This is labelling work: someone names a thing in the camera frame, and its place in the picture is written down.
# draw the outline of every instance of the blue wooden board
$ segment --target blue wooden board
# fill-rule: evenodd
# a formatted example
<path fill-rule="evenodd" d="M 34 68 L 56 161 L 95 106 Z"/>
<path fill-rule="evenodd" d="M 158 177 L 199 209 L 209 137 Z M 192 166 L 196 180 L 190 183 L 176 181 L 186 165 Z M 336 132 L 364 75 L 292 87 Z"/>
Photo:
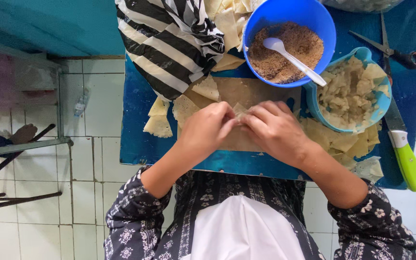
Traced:
<path fill-rule="evenodd" d="M 337 45 L 332 60 L 336 60 L 356 47 L 366 46 L 351 36 L 348 31 L 360 33 L 374 41 L 381 43 L 381 25 L 379 14 L 348 13 L 328 7 L 330 14 L 335 21 L 337 29 Z M 396 8 L 384 15 L 388 40 L 392 49 L 408 53 L 416 51 L 416 0 L 406 0 Z M 371 49 L 373 60 L 380 61 L 381 54 L 378 50 Z M 230 51 L 236 56 L 242 53 Z M 171 146 L 176 142 L 177 122 L 174 119 L 171 109 L 168 110 L 168 120 L 174 136 L 171 138 L 158 138 L 142 131 L 148 120 L 147 113 L 152 106 L 156 95 L 146 80 L 136 71 L 130 58 L 126 56 L 126 74 L 123 95 L 123 128 L 120 148 L 120 163 L 124 164 L 153 164 L 157 162 Z M 416 70 L 407 70 L 391 60 L 393 75 L 393 97 L 401 112 L 407 131 L 408 140 L 412 147 L 416 140 Z M 248 66 L 243 64 L 239 68 L 230 71 L 213 73 L 218 77 L 244 77 L 254 78 Z M 301 95 L 301 108 L 305 111 L 305 91 Z M 406 189 L 401 172 L 397 165 L 396 156 L 392 149 L 385 123 L 383 130 L 379 132 L 381 144 L 361 160 L 380 156 L 384 177 L 377 185 Z M 259 156 L 257 152 L 241 151 L 215 151 L 195 169 L 221 171 L 235 174 L 263 175 L 268 177 L 310 180 L 304 172 L 291 166 L 283 164 L 273 157 L 265 154 Z"/>

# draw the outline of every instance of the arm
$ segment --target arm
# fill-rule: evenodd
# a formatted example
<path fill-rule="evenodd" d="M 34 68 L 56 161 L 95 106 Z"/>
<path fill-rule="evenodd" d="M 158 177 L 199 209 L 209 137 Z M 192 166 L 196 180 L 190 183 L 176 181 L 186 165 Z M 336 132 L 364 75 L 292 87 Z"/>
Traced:
<path fill-rule="evenodd" d="M 367 196 L 367 184 L 307 138 L 285 103 L 262 102 L 242 122 L 249 126 L 243 130 L 261 148 L 307 173 L 333 205 L 354 207 Z"/>
<path fill-rule="evenodd" d="M 216 151 L 238 124 L 234 117 L 227 102 L 212 103 L 189 117 L 175 145 L 142 175 L 147 190 L 163 197 L 179 177 Z"/>
<path fill-rule="evenodd" d="M 411 259 L 416 250 L 412 232 L 384 192 L 341 166 L 306 137 L 283 102 L 267 101 L 241 119 L 251 138 L 276 159 L 306 172 L 327 197 L 338 222 L 335 259 Z"/>
<path fill-rule="evenodd" d="M 153 258 L 172 185 L 216 150 L 238 123 L 234 117 L 226 102 L 198 111 L 186 120 L 181 137 L 158 162 L 141 168 L 120 188 L 106 215 L 107 260 Z"/>

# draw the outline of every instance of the plastic bottle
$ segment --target plastic bottle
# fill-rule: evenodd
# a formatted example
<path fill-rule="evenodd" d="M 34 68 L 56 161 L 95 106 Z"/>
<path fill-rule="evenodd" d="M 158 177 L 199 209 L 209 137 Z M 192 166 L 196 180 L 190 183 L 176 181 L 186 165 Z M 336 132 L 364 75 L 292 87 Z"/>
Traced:
<path fill-rule="evenodd" d="M 73 113 L 76 117 L 81 116 L 81 114 L 84 112 L 86 105 L 89 101 L 89 94 L 87 91 L 84 92 L 84 95 L 80 95 L 75 104 L 75 108 L 73 110 Z"/>

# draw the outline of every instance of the dark patterned sleeve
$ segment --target dark patterned sleeve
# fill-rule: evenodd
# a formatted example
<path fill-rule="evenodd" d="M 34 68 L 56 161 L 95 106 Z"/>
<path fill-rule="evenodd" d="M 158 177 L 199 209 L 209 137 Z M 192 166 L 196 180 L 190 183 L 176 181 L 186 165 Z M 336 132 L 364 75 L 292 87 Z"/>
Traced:
<path fill-rule="evenodd" d="M 340 248 L 334 260 L 416 260 L 416 241 L 402 224 L 401 213 L 381 189 L 364 181 L 368 194 L 359 205 L 345 210 L 328 203 L 339 227 Z"/>
<path fill-rule="evenodd" d="M 105 259 L 151 260 L 160 241 L 163 210 L 170 201 L 171 190 L 161 199 L 151 195 L 141 182 L 139 169 L 118 191 L 105 216 L 110 233 L 104 242 Z"/>

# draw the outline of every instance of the white tile floor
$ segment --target white tile floor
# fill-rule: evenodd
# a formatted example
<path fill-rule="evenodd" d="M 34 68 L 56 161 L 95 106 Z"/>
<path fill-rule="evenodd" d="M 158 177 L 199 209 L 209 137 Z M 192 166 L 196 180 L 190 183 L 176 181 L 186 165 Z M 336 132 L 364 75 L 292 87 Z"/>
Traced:
<path fill-rule="evenodd" d="M 122 60 L 67 61 L 61 93 L 66 134 L 72 136 L 71 165 L 66 145 L 26 151 L 0 172 L 0 192 L 34 196 L 61 190 L 59 198 L 0 209 L 0 259 L 103 259 L 102 242 L 108 229 L 104 214 L 120 186 L 137 166 L 119 164 L 123 103 Z M 76 118 L 72 108 L 83 86 L 91 91 L 85 114 Z M 0 110 L 2 133 L 15 132 L 25 123 L 40 129 L 55 121 L 54 110 L 26 108 Z M 404 223 L 416 238 L 416 192 L 386 190 Z M 326 210 L 327 200 L 314 183 L 305 195 L 309 232 L 327 259 L 338 248 L 338 228 Z M 164 211 L 168 228 L 174 200 Z"/>

